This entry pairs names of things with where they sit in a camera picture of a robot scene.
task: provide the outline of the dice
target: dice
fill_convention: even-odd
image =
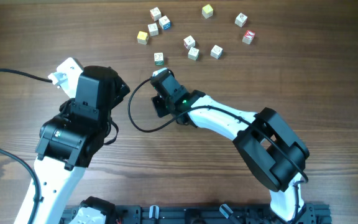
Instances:
[[[203,10],[201,11],[203,12],[203,16],[205,17],[205,19],[208,19],[214,14],[214,9],[211,7],[210,4],[204,6]]]
[[[184,38],[183,41],[185,42],[185,47],[187,50],[196,46],[196,41],[193,39],[191,35]]]
[[[215,45],[211,50],[211,56],[216,59],[219,59],[219,57],[222,55],[222,53],[223,53],[223,48],[221,48],[218,45]]]
[[[158,35],[158,27],[156,23],[147,25],[149,27],[150,36]]]
[[[155,65],[163,65],[164,64],[163,53],[154,53],[154,63],[155,63]]]
[[[247,30],[246,34],[242,38],[242,41],[246,44],[250,44],[255,37],[255,32]]]
[[[160,23],[162,29],[168,29],[171,27],[171,21],[169,21],[167,16],[161,17],[158,22]]]
[[[148,40],[149,35],[146,32],[139,31],[139,34],[137,35],[137,42],[146,45]]]
[[[197,60],[199,52],[200,50],[198,50],[197,48],[191,47],[189,50],[188,58],[192,60]]]
[[[237,24],[237,26],[242,27],[246,23],[247,18],[248,17],[246,15],[244,15],[243,13],[240,13],[236,17],[236,21],[234,23]]]
[[[161,12],[158,9],[158,7],[155,7],[154,9],[151,9],[150,10],[150,15],[152,16],[152,19],[154,21],[157,21],[157,20],[159,20],[161,18]]]

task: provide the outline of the black metal base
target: black metal base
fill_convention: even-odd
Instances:
[[[79,207],[66,209],[59,224],[69,223],[78,209]],[[269,204],[237,206],[231,209],[241,224],[285,223],[272,213]],[[116,213],[122,224],[233,224],[222,215],[219,207],[160,207],[158,219],[150,219],[149,212],[149,207],[116,205]],[[296,223],[332,224],[329,205],[306,203]]]

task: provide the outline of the wooden table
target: wooden table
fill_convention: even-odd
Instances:
[[[68,57],[84,66],[112,66],[132,90],[159,67],[153,53],[188,89],[245,111],[278,111],[310,150],[302,186],[307,202],[328,203],[334,223],[358,223],[358,1],[116,2],[0,5],[0,67],[46,77]],[[147,45],[136,41],[158,6],[172,21]],[[245,27],[234,24],[238,13]],[[256,32],[251,45],[241,42]],[[183,39],[192,35],[201,55],[187,59]],[[216,60],[213,45],[224,49]],[[157,118],[146,85],[132,113],[143,128]],[[39,129],[67,100],[48,83],[0,73],[0,147],[29,164]],[[125,98],[113,109],[118,140],[93,157],[68,205],[93,195],[123,205],[269,203],[270,195],[232,143],[205,129],[172,124],[141,133],[127,117]],[[30,176],[0,155],[0,223],[12,223]]]

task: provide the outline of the small cube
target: small cube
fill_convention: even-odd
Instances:
[[[167,16],[161,17],[158,22],[160,23],[162,29],[168,29],[171,27],[171,21],[169,21]]]
[[[139,31],[139,34],[137,35],[137,42],[146,45],[148,40],[149,35],[146,32]]]
[[[237,26],[242,27],[247,22],[247,18],[248,17],[246,15],[240,13],[234,23],[237,24]]]
[[[215,45],[211,50],[211,56],[216,59],[219,59],[219,57],[222,55],[222,53],[223,53],[223,48],[221,48],[218,45]]]
[[[149,24],[148,27],[149,27],[149,33],[150,33],[151,37],[158,35],[158,27],[157,27],[156,23]]]
[[[154,63],[155,63],[155,65],[163,65],[164,64],[163,53],[154,53]]]
[[[255,32],[247,30],[246,34],[242,38],[242,41],[246,44],[250,44],[255,37]]]
[[[203,7],[203,16],[205,17],[205,19],[208,19],[209,17],[211,17],[214,14],[214,9],[211,7],[210,4],[206,5]]]
[[[187,50],[196,46],[196,41],[193,39],[191,35],[184,38],[183,40],[185,41],[185,47]]]
[[[157,21],[157,20],[159,20],[161,18],[161,12],[158,9],[158,7],[155,7],[154,9],[151,9],[150,10],[150,15],[152,16],[152,19],[154,21]]]
[[[191,47],[189,50],[188,58],[192,60],[197,60],[199,52],[200,50],[198,50],[197,48]]]

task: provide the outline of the yellow cube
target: yellow cube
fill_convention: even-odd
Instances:
[[[137,35],[137,42],[146,45],[148,40],[149,35],[146,32],[139,31],[139,34]]]
[[[202,13],[203,13],[203,16],[205,17],[205,19],[208,19],[209,17],[211,17],[214,14],[214,9],[211,7],[210,4],[208,4],[203,7]]]

